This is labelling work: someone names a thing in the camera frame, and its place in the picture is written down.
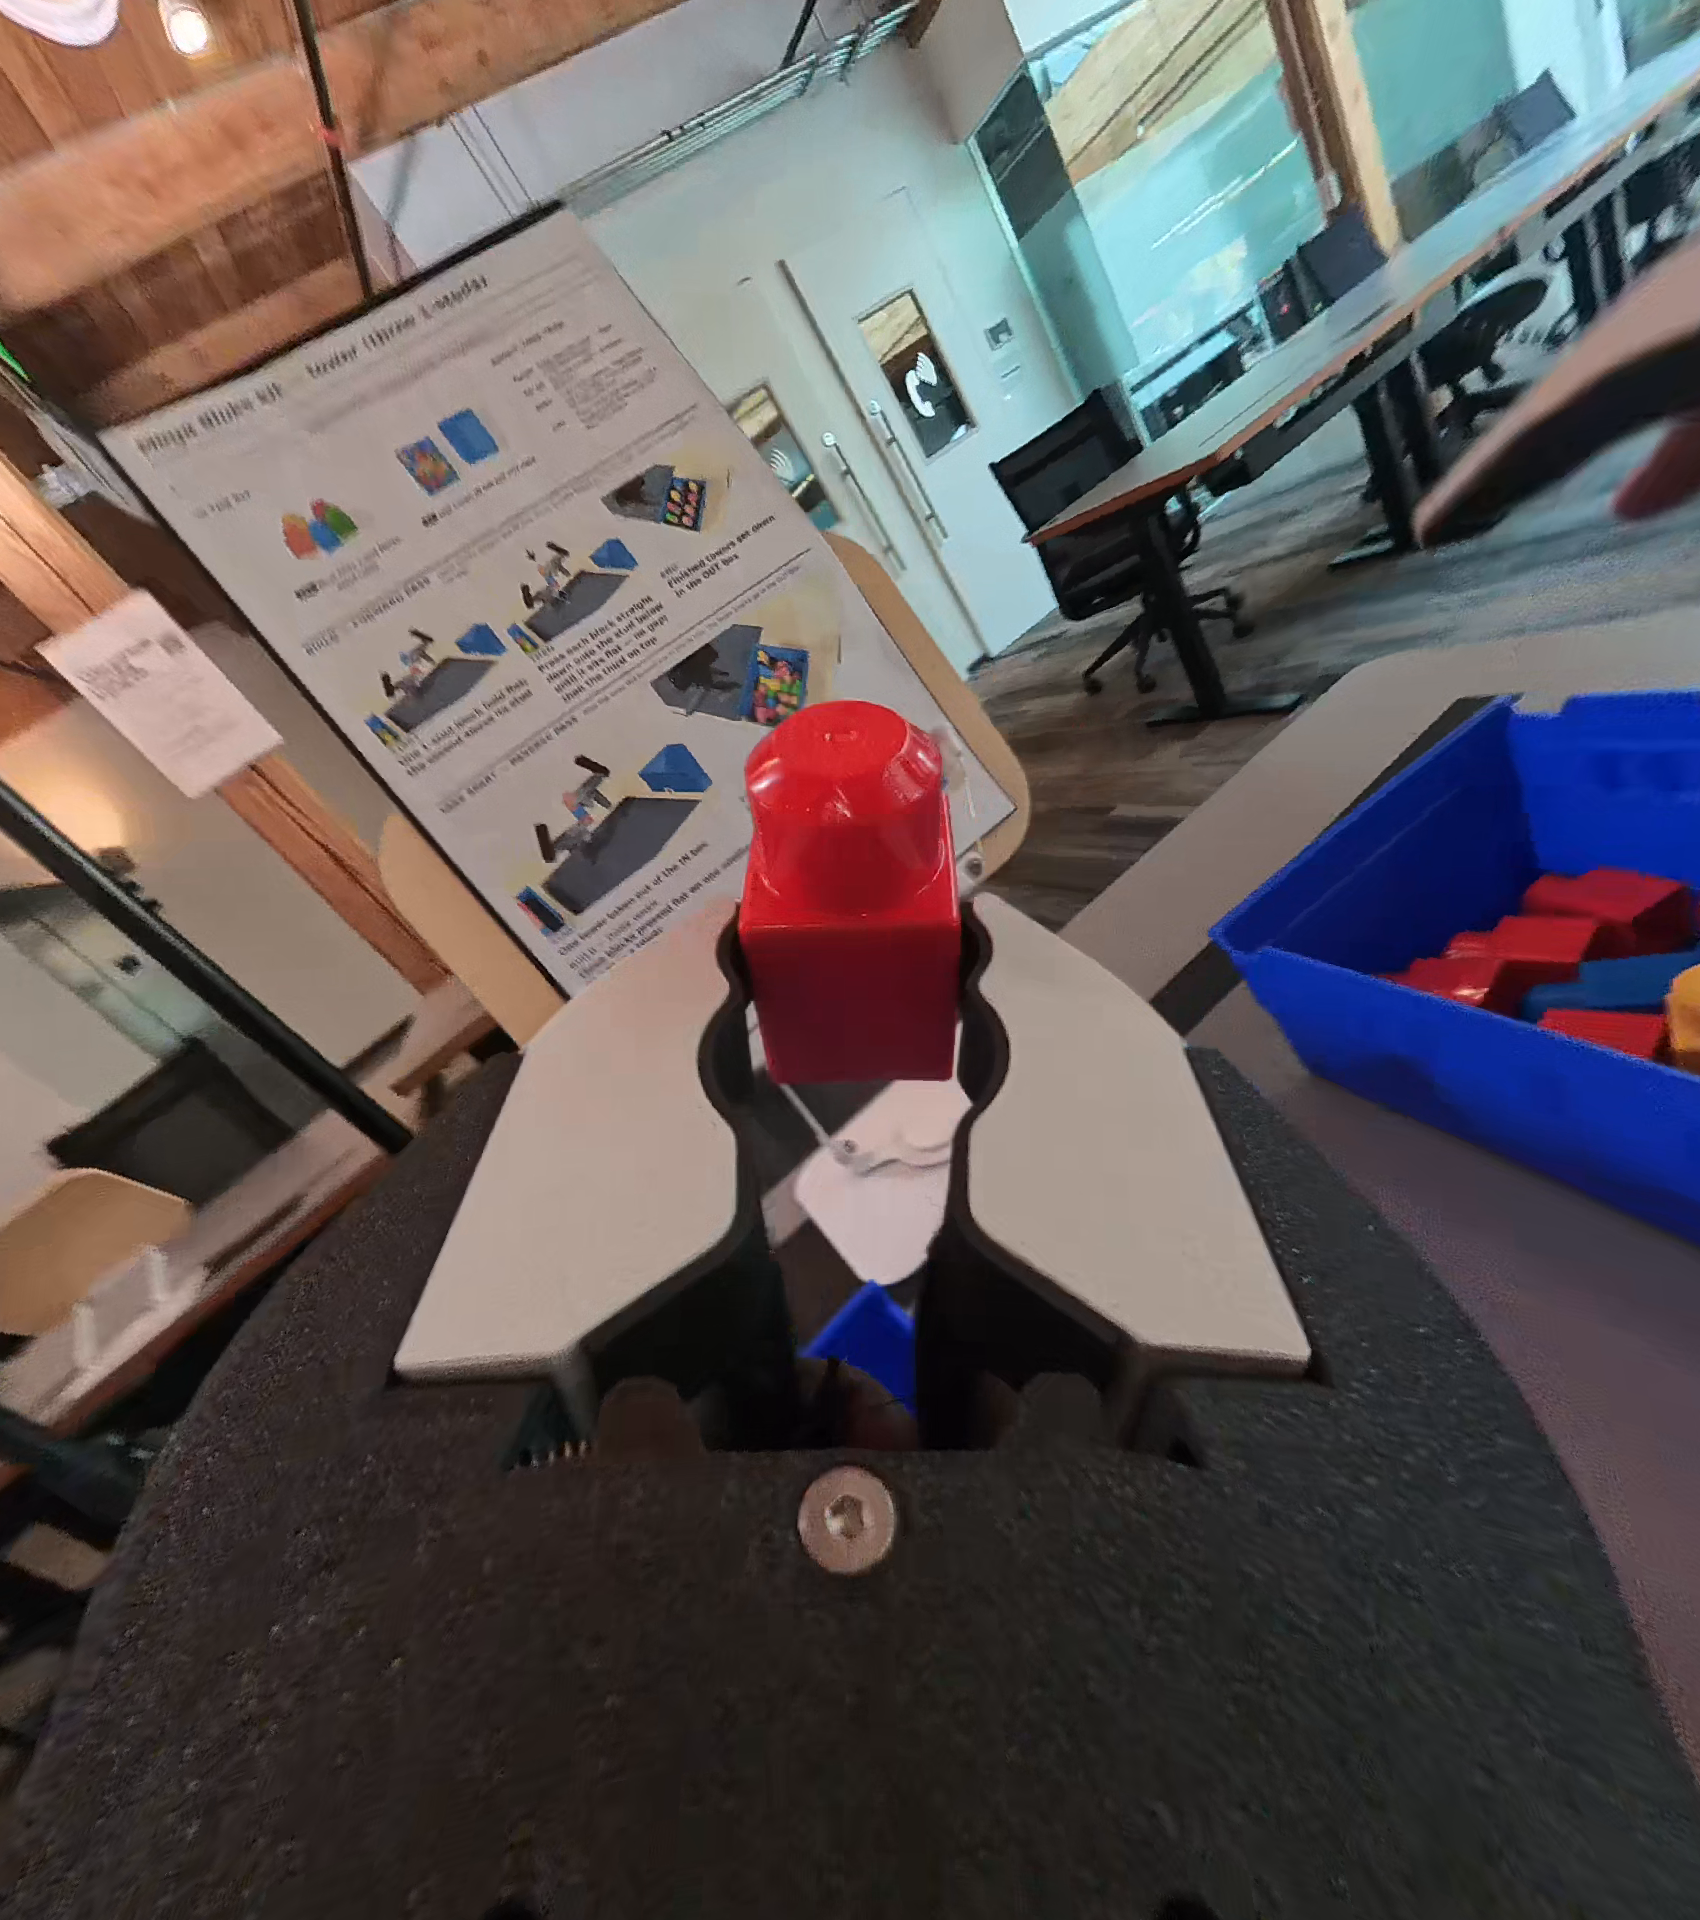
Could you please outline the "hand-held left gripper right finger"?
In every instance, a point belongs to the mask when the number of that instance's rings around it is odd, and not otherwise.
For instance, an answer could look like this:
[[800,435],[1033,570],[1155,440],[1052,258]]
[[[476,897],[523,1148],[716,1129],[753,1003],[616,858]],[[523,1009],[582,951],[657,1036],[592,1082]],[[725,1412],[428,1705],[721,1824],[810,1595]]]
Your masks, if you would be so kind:
[[920,1280],[920,1439],[1078,1379],[1126,1439],[1164,1379],[1307,1379],[1315,1341],[1185,1037],[995,893],[962,905],[958,1082]]

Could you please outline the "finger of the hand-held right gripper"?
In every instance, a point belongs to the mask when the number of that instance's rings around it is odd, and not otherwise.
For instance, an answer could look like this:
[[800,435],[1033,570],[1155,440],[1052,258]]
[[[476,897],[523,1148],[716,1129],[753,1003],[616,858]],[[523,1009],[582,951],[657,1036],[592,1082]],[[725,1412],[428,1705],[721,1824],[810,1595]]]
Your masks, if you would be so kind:
[[1659,421],[1700,416],[1700,237],[1634,281],[1511,412],[1469,446],[1415,512],[1437,547],[1462,523],[1555,488]]

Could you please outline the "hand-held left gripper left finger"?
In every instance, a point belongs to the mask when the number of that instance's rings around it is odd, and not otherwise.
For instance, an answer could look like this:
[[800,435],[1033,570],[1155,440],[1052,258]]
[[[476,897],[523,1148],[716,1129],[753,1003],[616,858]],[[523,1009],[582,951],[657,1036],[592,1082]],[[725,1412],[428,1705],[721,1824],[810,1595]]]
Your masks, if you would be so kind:
[[736,900],[693,900],[523,1050],[393,1374],[526,1379],[565,1436],[611,1392],[715,1398],[734,1447],[795,1432],[791,1300],[748,1139]]

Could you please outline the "blue plastic bin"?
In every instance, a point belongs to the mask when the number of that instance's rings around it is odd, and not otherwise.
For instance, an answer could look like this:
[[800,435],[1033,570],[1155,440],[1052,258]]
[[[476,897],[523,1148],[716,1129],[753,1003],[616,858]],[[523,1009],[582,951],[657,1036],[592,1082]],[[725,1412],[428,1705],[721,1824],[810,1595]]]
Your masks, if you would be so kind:
[[1700,690],[1460,710],[1211,938],[1319,1077],[1700,1247],[1696,1076],[1390,981],[1546,873],[1700,888]]
[[798,1351],[856,1369],[911,1413],[916,1409],[916,1320],[884,1283],[861,1283]]

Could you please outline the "pile of mega blocks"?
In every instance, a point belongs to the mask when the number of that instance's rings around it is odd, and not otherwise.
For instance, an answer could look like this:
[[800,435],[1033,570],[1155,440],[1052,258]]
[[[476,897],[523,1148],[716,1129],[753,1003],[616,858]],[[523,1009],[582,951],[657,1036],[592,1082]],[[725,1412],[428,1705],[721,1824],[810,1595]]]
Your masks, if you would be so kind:
[[1389,980],[1700,1077],[1700,890],[1674,877],[1542,873],[1518,911]]

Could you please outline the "red mega block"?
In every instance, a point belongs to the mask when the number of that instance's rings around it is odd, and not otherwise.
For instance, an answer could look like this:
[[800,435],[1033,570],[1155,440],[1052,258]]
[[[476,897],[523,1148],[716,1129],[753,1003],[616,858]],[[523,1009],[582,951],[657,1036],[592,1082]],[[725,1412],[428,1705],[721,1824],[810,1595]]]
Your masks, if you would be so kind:
[[947,1082],[961,1022],[958,865],[930,731],[808,706],[751,754],[738,943],[785,1086]]

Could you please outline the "black office chair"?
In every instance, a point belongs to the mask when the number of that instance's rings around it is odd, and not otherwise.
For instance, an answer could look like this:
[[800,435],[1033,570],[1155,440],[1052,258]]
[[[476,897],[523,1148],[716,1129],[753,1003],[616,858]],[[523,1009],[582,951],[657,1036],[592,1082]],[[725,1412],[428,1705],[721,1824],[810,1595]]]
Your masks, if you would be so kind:
[[1152,650],[1170,645],[1190,697],[1161,711],[1158,723],[1246,716],[1252,706],[1226,690],[1204,626],[1222,622],[1246,638],[1252,623],[1236,588],[1195,592],[1186,584],[1186,564],[1203,541],[1186,488],[1108,507],[1088,503],[1143,450],[1125,391],[1100,385],[995,459],[991,472],[1035,546],[1065,622],[1082,626],[1093,615],[1134,607],[1116,640],[1082,668],[1087,694],[1100,694],[1107,669],[1123,658],[1133,663],[1137,692],[1151,694],[1158,685]]
[[1524,393],[1498,360],[1517,329],[1548,297],[1548,277],[1514,272],[1464,299],[1417,354],[1426,389],[1435,396],[1438,435],[1472,437],[1482,419],[1507,412]]

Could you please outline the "long wooden office desk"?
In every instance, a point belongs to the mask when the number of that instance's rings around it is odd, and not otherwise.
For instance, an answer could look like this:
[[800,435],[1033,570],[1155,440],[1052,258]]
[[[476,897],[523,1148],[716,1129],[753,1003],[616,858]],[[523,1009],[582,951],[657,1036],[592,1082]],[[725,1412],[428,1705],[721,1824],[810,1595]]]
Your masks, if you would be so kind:
[[[1593,219],[1601,240],[1580,237],[1565,252],[1568,258],[1603,252],[1597,292],[1584,302],[1599,311],[1625,286],[1622,219],[1615,199],[1691,141],[1691,136],[1638,132],[1601,154],[1593,145],[1573,148],[1571,134],[1560,127],[1474,202],[1455,208],[1353,279],[1250,372],[1144,444],[1090,496],[1088,506],[1133,506],[1174,486],[1190,496],[1195,486],[1231,465],[1260,478],[1326,419],[1357,410],[1387,512],[1387,534],[1345,562],[1407,554],[1415,546],[1415,503],[1443,473],[1417,356],[1462,307],[1459,281],[1486,258],[1508,249],[1518,255],[1541,252]],[[1300,706],[1294,692],[1232,697],[1250,704],[1250,711],[1236,717],[1283,716]]]

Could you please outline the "wooden side table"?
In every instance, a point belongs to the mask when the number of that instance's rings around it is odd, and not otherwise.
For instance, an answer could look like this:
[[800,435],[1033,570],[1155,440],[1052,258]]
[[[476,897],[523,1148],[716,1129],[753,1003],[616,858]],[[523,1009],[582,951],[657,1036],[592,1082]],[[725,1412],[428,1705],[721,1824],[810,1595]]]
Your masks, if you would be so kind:
[[[342,1119],[313,1121],[179,1238],[106,1277],[100,1331],[82,1333],[72,1312],[2,1362],[0,1407],[55,1438],[99,1428],[201,1327],[297,1258],[388,1163]],[[0,1495],[26,1475],[28,1466],[0,1458]]]

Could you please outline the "black tripod stand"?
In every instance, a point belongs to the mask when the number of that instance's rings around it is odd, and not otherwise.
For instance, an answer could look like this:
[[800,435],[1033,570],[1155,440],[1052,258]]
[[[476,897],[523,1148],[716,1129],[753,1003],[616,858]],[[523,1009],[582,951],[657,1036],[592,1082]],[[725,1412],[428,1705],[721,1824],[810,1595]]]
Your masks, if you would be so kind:
[[412,1129],[0,777],[0,831],[384,1154]]

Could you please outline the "instruction poster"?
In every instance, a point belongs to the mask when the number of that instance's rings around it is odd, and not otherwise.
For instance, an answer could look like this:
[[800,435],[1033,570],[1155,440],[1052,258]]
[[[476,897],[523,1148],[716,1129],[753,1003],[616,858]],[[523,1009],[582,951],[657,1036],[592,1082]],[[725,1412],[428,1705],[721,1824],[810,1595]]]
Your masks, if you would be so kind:
[[1024,826],[962,671],[562,205],[97,435],[555,995],[738,897],[745,764],[808,707],[934,735],[964,886]]

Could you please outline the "white paper notice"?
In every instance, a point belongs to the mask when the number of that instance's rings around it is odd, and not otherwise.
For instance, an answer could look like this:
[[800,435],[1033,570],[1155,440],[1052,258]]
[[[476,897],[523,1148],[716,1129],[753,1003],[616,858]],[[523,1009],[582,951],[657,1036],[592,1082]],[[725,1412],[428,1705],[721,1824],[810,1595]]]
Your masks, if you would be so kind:
[[282,748],[263,710],[148,590],[41,640],[38,654],[184,799]]

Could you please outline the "white door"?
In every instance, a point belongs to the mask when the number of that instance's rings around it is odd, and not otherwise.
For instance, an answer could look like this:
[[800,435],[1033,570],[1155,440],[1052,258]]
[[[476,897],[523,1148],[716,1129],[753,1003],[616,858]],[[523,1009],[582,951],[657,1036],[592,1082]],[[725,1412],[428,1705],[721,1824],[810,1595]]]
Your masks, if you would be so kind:
[[1030,626],[1014,515],[961,310],[907,188],[774,263],[812,385],[821,461],[853,531],[958,669]]

